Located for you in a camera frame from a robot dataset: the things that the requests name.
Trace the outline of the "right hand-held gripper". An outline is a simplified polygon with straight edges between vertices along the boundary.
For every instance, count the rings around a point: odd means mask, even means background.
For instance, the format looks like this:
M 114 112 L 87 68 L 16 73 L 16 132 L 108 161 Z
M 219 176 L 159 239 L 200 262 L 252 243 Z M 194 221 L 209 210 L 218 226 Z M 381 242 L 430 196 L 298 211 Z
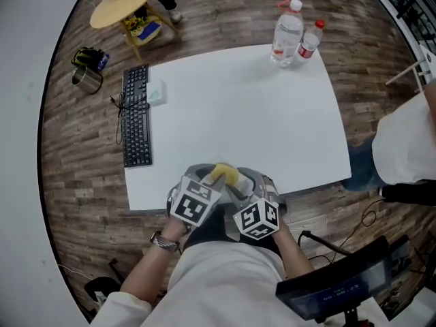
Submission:
M 240 234 L 261 240 L 279 230 L 279 220 L 287 212 L 285 199 L 268 176 L 250 168 L 237 170 L 236 184 L 226 186 L 236 207 L 234 221 Z

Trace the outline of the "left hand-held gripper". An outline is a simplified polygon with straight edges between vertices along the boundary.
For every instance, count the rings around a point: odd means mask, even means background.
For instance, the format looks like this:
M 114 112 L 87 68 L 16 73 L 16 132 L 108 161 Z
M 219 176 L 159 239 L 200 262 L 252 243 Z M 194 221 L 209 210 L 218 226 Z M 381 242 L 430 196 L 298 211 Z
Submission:
M 189 166 L 180 181 L 168 192 L 167 213 L 188 228 L 199 227 L 211 215 L 222 197 L 226 175 L 213 178 L 217 164 Z

